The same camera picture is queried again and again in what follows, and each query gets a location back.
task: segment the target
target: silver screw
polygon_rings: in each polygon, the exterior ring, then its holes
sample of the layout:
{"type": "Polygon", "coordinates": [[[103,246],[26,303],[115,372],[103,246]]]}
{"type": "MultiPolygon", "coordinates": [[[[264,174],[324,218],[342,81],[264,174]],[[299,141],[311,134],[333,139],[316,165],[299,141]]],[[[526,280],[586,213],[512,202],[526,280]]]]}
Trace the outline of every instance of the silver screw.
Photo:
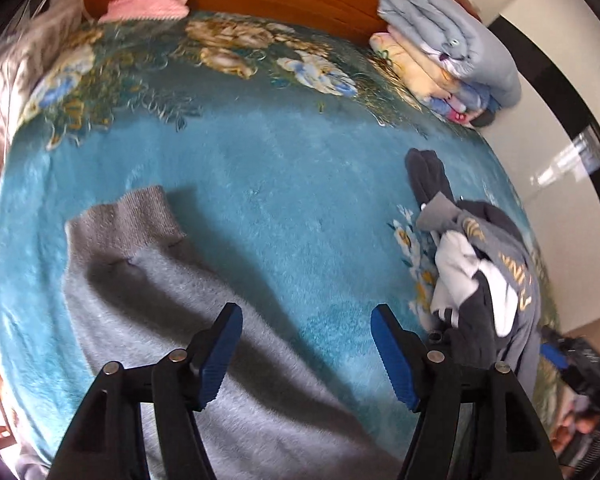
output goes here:
{"type": "Polygon", "coordinates": [[[118,370],[120,370],[120,364],[115,361],[109,361],[102,367],[102,371],[105,375],[113,375],[118,370]]]}
{"type": "Polygon", "coordinates": [[[511,371],[511,367],[504,361],[496,361],[495,368],[501,374],[508,374],[511,371]]]}
{"type": "Polygon", "coordinates": [[[427,359],[432,363],[441,363],[445,360],[445,355],[439,350],[430,350],[427,352],[427,359]]]}
{"type": "Polygon", "coordinates": [[[187,351],[183,348],[176,348],[172,350],[169,354],[169,359],[174,363],[179,363],[180,361],[184,361],[187,358],[187,351]]]}

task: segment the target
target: ribbed cuff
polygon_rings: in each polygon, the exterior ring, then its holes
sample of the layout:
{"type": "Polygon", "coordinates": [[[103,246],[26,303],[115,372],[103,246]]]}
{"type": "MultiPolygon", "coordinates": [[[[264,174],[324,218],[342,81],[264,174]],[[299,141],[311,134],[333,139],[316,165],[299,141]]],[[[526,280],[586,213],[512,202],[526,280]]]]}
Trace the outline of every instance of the ribbed cuff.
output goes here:
{"type": "Polygon", "coordinates": [[[70,260],[113,263],[150,245],[172,245],[181,231],[161,186],[127,193],[113,204],[87,209],[65,226],[70,260]]]}

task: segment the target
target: stack of folded blankets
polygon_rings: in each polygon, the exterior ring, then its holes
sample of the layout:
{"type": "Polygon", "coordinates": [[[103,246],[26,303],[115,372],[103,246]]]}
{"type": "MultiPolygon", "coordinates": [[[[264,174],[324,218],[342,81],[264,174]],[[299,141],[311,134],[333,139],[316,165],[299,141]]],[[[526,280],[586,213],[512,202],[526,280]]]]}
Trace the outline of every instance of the stack of folded blankets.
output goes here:
{"type": "Polygon", "coordinates": [[[455,0],[379,0],[378,15],[389,25],[371,36],[371,48],[435,113],[487,126],[520,101],[511,54],[455,0]]]}

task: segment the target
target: blue gripper pad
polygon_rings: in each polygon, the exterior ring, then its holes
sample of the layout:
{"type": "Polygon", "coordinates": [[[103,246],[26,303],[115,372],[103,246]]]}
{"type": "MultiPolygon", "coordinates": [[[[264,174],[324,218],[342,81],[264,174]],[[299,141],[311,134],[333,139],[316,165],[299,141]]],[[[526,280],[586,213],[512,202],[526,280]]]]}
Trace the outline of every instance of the blue gripper pad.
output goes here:
{"type": "Polygon", "coordinates": [[[227,303],[210,330],[218,330],[219,333],[216,334],[211,352],[200,367],[200,409],[216,398],[222,385],[226,369],[242,334],[242,309],[235,303],[227,303]]]}
{"type": "Polygon", "coordinates": [[[385,304],[378,305],[371,312],[371,335],[384,364],[384,369],[394,388],[395,396],[413,411],[420,399],[413,386],[411,366],[397,340],[404,331],[395,319],[391,309],[385,304]]]}
{"type": "Polygon", "coordinates": [[[558,370],[564,370],[569,367],[567,358],[549,343],[542,343],[540,345],[540,353],[545,359],[548,359],[552,365],[558,368],[558,370]]]}

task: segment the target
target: bed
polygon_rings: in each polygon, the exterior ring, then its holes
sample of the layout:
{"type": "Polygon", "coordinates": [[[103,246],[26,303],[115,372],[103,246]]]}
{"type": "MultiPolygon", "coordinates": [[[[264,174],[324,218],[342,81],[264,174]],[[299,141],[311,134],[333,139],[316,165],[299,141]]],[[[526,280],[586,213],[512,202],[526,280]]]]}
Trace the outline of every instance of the bed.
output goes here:
{"type": "MultiPolygon", "coordinates": [[[[84,1],[99,16],[111,0],[84,1]]],[[[0,369],[27,437],[49,463],[93,379],[61,293],[65,222],[161,184],[205,263],[402,456],[415,418],[368,320],[389,303],[424,333],[414,312],[434,249],[413,227],[404,155],[435,150],[454,193],[504,209],[542,267],[522,206],[478,132],[421,107],[362,47],[383,28],[376,0],[189,4],[178,22],[84,25],[14,138],[0,182],[0,369]],[[330,78],[307,77],[312,66],[330,78]]]]}

